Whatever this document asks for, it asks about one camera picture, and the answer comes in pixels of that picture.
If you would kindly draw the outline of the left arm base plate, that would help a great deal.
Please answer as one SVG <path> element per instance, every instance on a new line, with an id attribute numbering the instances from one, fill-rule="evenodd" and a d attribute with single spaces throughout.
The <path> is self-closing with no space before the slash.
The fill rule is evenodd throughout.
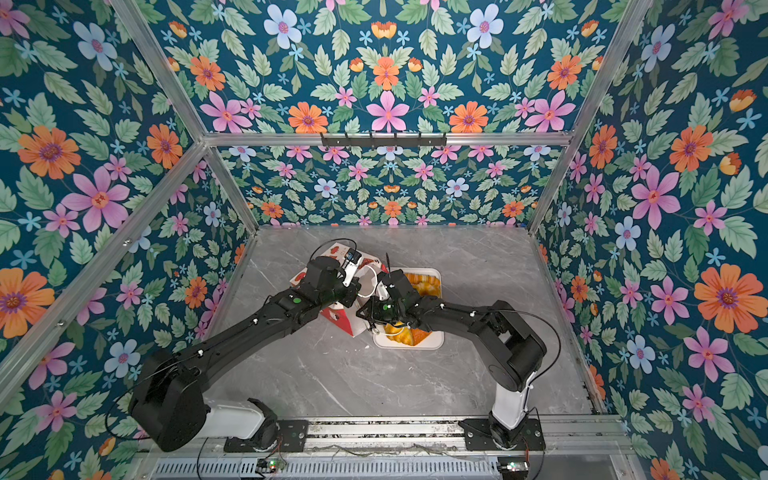
<path id="1" fill-rule="evenodd" d="M 308 439 L 307 420 L 269 420 L 249 439 L 228 438 L 226 453 L 300 453 Z"/>

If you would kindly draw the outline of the curved croissant fake bread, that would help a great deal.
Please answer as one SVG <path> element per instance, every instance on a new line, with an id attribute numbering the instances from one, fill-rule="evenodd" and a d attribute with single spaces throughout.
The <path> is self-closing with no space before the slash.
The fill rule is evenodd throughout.
<path id="1" fill-rule="evenodd" d="M 412 331 L 407 326 L 393 326 L 391 324 L 387 324 L 385 326 L 385 336 L 396 343 L 403 344 L 406 346 L 413 346 L 414 345 L 414 339 Z"/>

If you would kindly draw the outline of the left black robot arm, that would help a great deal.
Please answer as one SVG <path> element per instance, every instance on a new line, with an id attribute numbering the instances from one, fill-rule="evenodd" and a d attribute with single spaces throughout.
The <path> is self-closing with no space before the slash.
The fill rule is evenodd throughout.
<path id="1" fill-rule="evenodd" d="M 206 391 L 259 349 L 295 333 L 335 303 L 349 307 L 360 283 L 357 251 L 341 259 L 310 260 L 304 277 L 267 298 L 255 313 L 224 331 L 177 353 L 148 356 L 128 406 L 130 416 L 164 452 L 196 438 L 226 437 L 264 451 L 277 440 L 275 414 L 261 401 L 215 401 Z"/>

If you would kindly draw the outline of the long yellow fake bread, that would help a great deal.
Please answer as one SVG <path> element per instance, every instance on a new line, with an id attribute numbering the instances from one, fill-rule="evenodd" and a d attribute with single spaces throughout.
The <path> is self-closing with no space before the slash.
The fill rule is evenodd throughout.
<path id="1" fill-rule="evenodd" d="M 406 278 L 421 296 L 442 296 L 442 282 L 437 276 L 407 272 Z"/>

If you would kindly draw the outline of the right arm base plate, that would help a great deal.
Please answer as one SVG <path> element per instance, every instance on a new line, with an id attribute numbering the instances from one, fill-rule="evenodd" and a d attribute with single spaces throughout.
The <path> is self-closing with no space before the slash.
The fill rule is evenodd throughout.
<path id="1" fill-rule="evenodd" d="M 528 416 L 513 429 L 492 417 L 466 418 L 458 422 L 469 451 L 544 451 L 546 442 L 541 422 Z"/>

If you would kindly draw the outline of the orange triangular fake pastry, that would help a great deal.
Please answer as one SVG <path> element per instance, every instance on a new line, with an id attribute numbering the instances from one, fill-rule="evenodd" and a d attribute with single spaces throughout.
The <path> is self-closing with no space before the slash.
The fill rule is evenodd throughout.
<path id="1" fill-rule="evenodd" d="M 411 329 L 411 345 L 416 346 L 430 336 L 430 332 L 420 329 Z"/>

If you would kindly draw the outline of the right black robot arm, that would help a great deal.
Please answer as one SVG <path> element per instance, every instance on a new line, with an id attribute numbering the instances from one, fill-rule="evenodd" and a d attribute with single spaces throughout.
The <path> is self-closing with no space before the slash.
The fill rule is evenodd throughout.
<path id="1" fill-rule="evenodd" d="M 358 315 L 373 324 L 444 332 L 470 341 L 496 382 L 491 424 L 507 432 L 522 424 L 547 347 L 508 303 L 465 306 L 422 295 L 403 271 L 393 270 L 378 275 L 374 294 L 362 303 Z"/>

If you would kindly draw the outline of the red and white paper bag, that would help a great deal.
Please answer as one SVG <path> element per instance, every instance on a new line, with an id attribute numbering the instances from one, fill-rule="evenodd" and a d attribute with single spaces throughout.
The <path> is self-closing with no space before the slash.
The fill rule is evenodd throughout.
<path id="1" fill-rule="evenodd" d="M 320 316 L 351 337 L 360 335 L 368 323 L 357 312 L 378 295 L 378 275 L 384 270 L 382 261 L 360 251 L 352 239 L 332 239 L 318 247 L 310 256 L 328 257 L 338 262 L 338 280 L 343 287 L 341 299 L 324 307 Z"/>

